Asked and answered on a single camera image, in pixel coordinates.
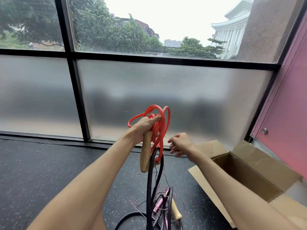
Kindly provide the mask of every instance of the silver lock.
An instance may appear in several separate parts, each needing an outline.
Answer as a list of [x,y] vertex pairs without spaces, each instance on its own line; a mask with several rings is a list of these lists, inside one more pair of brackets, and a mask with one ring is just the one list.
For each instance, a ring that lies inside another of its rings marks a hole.
[[262,129],[262,133],[263,133],[263,134],[267,134],[267,133],[268,133],[268,129],[263,128],[263,129]]

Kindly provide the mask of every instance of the person's right hand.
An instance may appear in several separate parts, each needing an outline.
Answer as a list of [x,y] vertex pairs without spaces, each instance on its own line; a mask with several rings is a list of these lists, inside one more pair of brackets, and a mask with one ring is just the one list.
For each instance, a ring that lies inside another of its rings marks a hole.
[[182,155],[187,155],[191,162],[197,160],[197,156],[201,153],[200,149],[194,144],[187,133],[178,133],[168,140],[171,143],[169,148],[170,153],[175,154],[175,157],[180,157]]

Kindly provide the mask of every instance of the jump rope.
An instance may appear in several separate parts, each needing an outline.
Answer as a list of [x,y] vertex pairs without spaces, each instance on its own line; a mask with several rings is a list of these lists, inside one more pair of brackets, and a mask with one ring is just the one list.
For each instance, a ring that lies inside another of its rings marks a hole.
[[[154,110],[158,110],[159,114],[151,113]],[[165,126],[165,113],[168,111],[167,124]],[[169,121],[171,117],[170,108],[168,106],[163,109],[158,105],[151,105],[146,109],[146,111],[142,114],[134,116],[128,122],[128,127],[132,127],[131,123],[133,120],[139,117],[154,118],[157,115],[161,116],[161,121],[155,122],[153,127],[149,131],[149,135],[147,133],[144,134],[143,146],[141,151],[141,159],[140,159],[140,167],[141,171],[148,171],[147,178],[147,194],[146,194],[146,213],[144,212],[131,212],[125,215],[121,220],[117,223],[114,230],[117,230],[120,225],[127,219],[132,216],[144,216],[146,218],[146,230],[154,230],[154,228],[160,230],[171,230],[172,228],[172,211],[174,213],[175,219],[179,221],[180,229],[182,230],[182,215],[179,213],[175,202],[173,201],[173,187],[169,187],[169,189],[165,192],[165,194],[160,194],[156,197],[156,192],[159,186],[159,182],[162,176],[163,166],[164,166],[164,158],[163,158],[163,138],[167,132],[169,127]],[[146,158],[146,155],[142,155],[143,152],[147,150],[146,147],[150,147],[151,142],[153,142],[153,146],[150,149],[150,158]],[[151,192],[152,186],[152,176],[153,176],[153,168],[155,163],[160,163],[159,173],[156,179],[156,184]]]

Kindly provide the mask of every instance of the cardboard box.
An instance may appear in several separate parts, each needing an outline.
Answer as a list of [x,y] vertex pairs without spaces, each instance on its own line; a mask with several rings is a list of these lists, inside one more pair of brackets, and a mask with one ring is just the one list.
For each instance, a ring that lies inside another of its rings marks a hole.
[[[285,216],[307,219],[307,208],[284,193],[302,176],[282,162],[242,140],[231,151],[217,140],[200,143],[198,147],[226,173],[262,197]],[[232,228],[235,224],[225,207],[197,166],[189,172],[224,215]]]

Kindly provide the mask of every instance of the black jump rope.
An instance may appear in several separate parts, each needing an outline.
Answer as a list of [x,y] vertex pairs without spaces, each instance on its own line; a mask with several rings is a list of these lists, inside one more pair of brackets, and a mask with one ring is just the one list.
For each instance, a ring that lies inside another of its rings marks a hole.
[[[165,222],[165,216],[166,216],[166,210],[167,210],[167,230],[171,230],[172,228],[172,196],[173,196],[173,188],[169,187],[169,190],[164,196],[163,194],[160,194],[156,199],[156,191],[158,189],[158,185],[162,176],[162,171],[163,171],[163,165],[164,165],[164,158],[163,155],[161,157],[161,163],[160,163],[160,169],[158,173],[158,177],[156,180],[156,185],[153,189],[153,192],[151,193],[151,184],[152,184],[152,177],[153,177],[153,164],[155,161],[155,155],[158,151],[159,147],[156,147],[153,153],[151,154],[150,157],[150,163],[149,163],[149,170],[148,170],[148,178],[147,178],[147,195],[146,195],[146,213],[144,212],[131,212],[127,215],[125,215],[121,220],[117,223],[115,226],[114,230],[117,230],[120,225],[127,219],[129,219],[132,216],[145,216],[147,219],[147,224],[146,224],[146,230],[154,230],[154,228],[158,228],[159,230],[163,230],[166,222]],[[162,198],[162,208],[160,209],[160,213],[158,214],[157,219],[152,217],[153,210],[155,208],[156,203],[158,200]],[[161,225],[158,223],[160,218],[162,218],[162,223]],[[182,228],[182,222],[179,219],[179,226],[180,229],[183,230]]]

